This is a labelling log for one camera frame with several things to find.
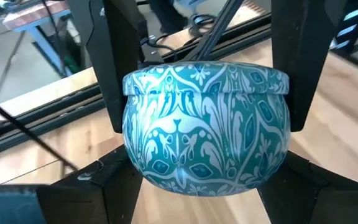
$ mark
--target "black metal frame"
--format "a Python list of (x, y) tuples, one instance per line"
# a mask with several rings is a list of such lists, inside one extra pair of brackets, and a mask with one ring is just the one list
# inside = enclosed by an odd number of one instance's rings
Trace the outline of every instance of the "black metal frame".
[[(120, 132), (126, 100), (121, 93), (122, 77), (135, 70), (139, 63), (143, 64), (149, 55), (147, 52), (150, 49), (145, 48), (143, 54), (139, 54), (140, 40), (147, 38), (142, 29), (144, 18), (131, 11), (135, 10), (131, 5), (133, 3), (125, 0), (92, 2), (94, 7), (89, 16), (92, 21), (99, 19), (99, 22), (93, 22), (91, 31), (89, 26), (85, 29), (87, 26), (84, 25), (80, 33), (89, 37), (87, 48), (93, 59), (101, 93), (113, 128)], [(76, 14), (86, 17), (84, 12), (87, 7), (75, 0), (68, 0), (68, 3), (73, 6), (71, 11), (75, 19)], [(291, 130), (299, 131), (305, 123), (329, 43), (345, 4), (345, 0), (273, 1), (271, 25), (265, 24), (246, 34), (241, 33), (241, 38), (221, 42), (214, 50), (208, 44), (193, 44), (178, 52), (182, 51), (185, 55), (184, 52), (190, 51), (191, 55), (201, 55), (200, 58), (220, 58), (233, 53), (232, 50), (238, 51), (268, 38), (271, 26), (273, 66), (290, 76), (291, 89), (286, 100), (291, 113)], [(95, 18), (94, 15), (103, 6), (106, 18)], [(108, 30), (108, 35), (101, 30)], [(122, 32), (114, 35), (114, 30)], [(320, 36), (311, 35), (317, 30)], [(208, 39), (216, 40), (220, 35), (219, 32), (209, 33), (200, 43), (214, 45), (216, 42)], [(211, 53), (198, 53), (204, 50)], [(131, 165), (124, 147), (120, 146), (63, 180), (51, 186), (35, 186), (32, 191), (49, 223), (130, 223), (141, 181), (141, 175)], [(358, 208), (357, 182), (324, 170), (291, 152), (279, 170), (258, 191), (274, 224), (354, 223), (355, 217), (358, 218), (358, 209), (350, 209)]]

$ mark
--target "floral pattern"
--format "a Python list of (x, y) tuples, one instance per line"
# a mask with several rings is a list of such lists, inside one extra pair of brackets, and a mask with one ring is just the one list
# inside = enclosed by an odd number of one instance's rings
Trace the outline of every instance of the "floral pattern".
[(157, 187), (232, 195), (265, 182), (283, 162), (288, 76), (245, 63), (186, 62), (132, 72), (123, 134), (135, 168)]

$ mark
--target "wooden table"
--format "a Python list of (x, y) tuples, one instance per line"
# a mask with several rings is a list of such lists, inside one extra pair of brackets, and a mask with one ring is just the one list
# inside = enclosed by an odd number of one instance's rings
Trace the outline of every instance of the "wooden table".
[[(64, 1), (47, 1), (47, 6), (55, 19), (70, 13), (70, 10)], [(30, 33), (50, 62), (60, 70), (59, 54), (50, 41), (45, 37), (45, 32), (40, 26), (49, 22), (50, 19), (47, 9), (43, 4), (38, 4), (19, 12), (9, 13), (2, 23), (8, 29), (15, 32), (26, 31)], [(70, 69), (66, 68), (65, 70), (67, 75), (71, 75)]]
[[(173, 34), (166, 41), (180, 42), (181, 35), (184, 34)], [(272, 66), (271, 41), (263, 41), (223, 60)], [(77, 75), (94, 77), (91, 70)], [(42, 139), (80, 167), (122, 144), (121, 135), (112, 130), (106, 110), (44, 134)], [(292, 134), (290, 150), (358, 181), (358, 67), (328, 55), (305, 128)], [(26, 142), (0, 153), (0, 184), (52, 183), (60, 178), (60, 168), (61, 164), (54, 158), (32, 142)], [(133, 223), (270, 221), (256, 190), (230, 197), (198, 198), (172, 194), (144, 181)]]
[(96, 77), (93, 68), (88, 68), (68, 78), (63, 78), (34, 91), (5, 101), (0, 104), (0, 107), (7, 110), (11, 115), (17, 116), (94, 83), (96, 83)]

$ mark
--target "wire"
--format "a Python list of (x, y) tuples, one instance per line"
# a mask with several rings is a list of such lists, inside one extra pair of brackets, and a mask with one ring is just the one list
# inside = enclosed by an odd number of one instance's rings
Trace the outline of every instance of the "wire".
[(157, 38), (156, 40), (155, 40), (155, 42), (157, 43), (158, 41), (160, 41), (160, 40), (162, 40), (162, 39), (164, 39), (164, 38), (167, 38), (169, 35), (168, 34), (163, 34), (163, 35), (161, 35), (159, 38)]
[(60, 58), (60, 70), (62, 72), (62, 75), (64, 77), (67, 77), (64, 56), (62, 54), (62, 48), (60, 47), (59, 30), (55, 24), (55, 20), (53, 19), (52, 13), (50, 12), (50, 9), (49, 9), (49, 6), (47, 5), (46, 0), (41, 0), (41, 1), (48, 12), (50, 23), (53, 26), (53, 28), (55, 29), (55, 45), (57, 47), (59, 58)]
[(187, 40), (185, 44), (183, 44), (183, 46), (189, 45), (191, 43), (193, 43), (194, 41), (196, 41), (197, 39), (199, 39), (200, 37), (193, 37), (190, 40)]
[(193, 14), (190, 17), (190, 28), (189, 33), (193, 36), (192, 39), (188, 40), (184, 46), (193, 43), (198, 38), (202, 37), (204, 35), (204, 32), (201, 32), (201, 29), (207, 29), (205, 28), (206, 25), (213, 24), (216, 20), (216, 16), (212, 16), (209, 14)]
[(147, 41), (145, 42), (147, 45), (149, 45), (150, 47), (154, 47), (154, 48), (159, 48), (159, 49), (168, 49), (173, 53), (173, 61), (176, 62), (178, 60), (178, 54), (177, 51), (167, 45), (163, 45), (163, 44), (157, 44), (155, 42), (150, 42), (149, 39), (147, 39)]
[(91, 16), (91, 22), (92, 22), (92, 30), (91, 33), (89, 34), (89, 37), (87, 38), (86, 42), (85, 42), (85, 47), (88, 45), (88, 43), (91, 40), (91, 37), (93, 35), (93, 31), (94, 31), (94, 19), (93, 19), (93, 15), (92, 15), (92, 5), (91, 5), (91, 0), (88, 0), (88, 10), (89, 10), (89, 14)]

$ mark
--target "tin lid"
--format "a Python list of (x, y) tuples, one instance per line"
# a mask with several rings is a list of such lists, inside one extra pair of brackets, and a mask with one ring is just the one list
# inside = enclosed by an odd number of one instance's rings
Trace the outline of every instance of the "tin lid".
[(177, 62), (126, 75), (124, 95), (159, 93), (256, 93), (286, 95), (289, 78), (279, 70), (249, 63)]

